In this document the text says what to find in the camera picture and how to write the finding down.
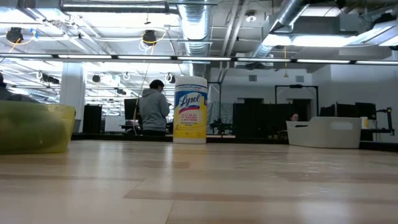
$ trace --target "lysol logo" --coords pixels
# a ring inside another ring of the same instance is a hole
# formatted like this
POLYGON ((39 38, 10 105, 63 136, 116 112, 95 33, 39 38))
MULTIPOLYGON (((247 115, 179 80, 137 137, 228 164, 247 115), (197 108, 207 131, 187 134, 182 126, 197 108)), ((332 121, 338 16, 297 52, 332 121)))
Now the lysol logo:
POLYGON ((180 111, 178 113, 180 114, 188 110, 199 110, 200 100, 201 100, 201 94, 199 93, 189 93, 184 95, 180 99, 179 103, 180 111))

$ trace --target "pillar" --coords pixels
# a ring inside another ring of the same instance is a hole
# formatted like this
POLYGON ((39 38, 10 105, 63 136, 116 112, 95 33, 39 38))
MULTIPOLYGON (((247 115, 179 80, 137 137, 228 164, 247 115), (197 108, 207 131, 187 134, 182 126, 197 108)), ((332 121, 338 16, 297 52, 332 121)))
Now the pillar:
POLYGON ((60 104, 74 106, 76 110, 74 131, 82 132, 86 95, 86 72, 83 63, 63 63, 60 104))

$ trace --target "lysol wipes container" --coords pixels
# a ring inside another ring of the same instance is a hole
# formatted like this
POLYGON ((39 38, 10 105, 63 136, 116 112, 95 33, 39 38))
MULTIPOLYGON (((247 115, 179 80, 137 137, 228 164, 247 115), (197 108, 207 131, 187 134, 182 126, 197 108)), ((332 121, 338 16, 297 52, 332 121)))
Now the lysol wipes container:
POLYGON ((175 82, 173 142, 206 143, 207 81, 178 77, 175 82))

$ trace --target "gray hoodie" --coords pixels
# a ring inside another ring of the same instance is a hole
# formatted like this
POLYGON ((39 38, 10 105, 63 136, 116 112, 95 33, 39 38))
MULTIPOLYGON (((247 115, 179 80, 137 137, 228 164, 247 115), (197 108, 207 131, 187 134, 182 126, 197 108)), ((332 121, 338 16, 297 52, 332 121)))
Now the gray hoodie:
POLYGON ((166 116, 170 110, 163 94, 154 89, 144 90, 138 104, 142 127, 145 131, 166 130, 166 116))

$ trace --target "yellow bin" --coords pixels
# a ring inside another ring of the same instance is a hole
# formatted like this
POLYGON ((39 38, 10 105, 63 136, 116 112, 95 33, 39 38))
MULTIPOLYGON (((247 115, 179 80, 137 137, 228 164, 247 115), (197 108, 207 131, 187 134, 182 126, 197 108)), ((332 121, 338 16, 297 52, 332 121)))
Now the yellow bin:
POLYGON ((65 152, 74 122, 72 106, 0 101, 0 154, 65 152))

